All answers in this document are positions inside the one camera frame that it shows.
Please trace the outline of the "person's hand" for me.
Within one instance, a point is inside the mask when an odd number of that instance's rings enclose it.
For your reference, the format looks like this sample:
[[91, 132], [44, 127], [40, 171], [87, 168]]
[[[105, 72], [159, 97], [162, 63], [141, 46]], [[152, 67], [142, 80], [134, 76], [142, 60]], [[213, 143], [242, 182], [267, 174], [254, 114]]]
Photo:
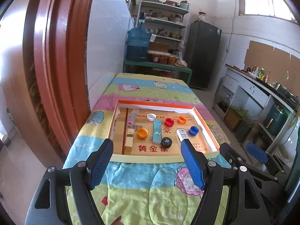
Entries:
[[124, 225], [124, 224], [122, 223], [122, 217], [119, 216], [117, 219], [115, 219], [115, 220], [113, 221], [113, 223], [112, 223], [111, 225]]

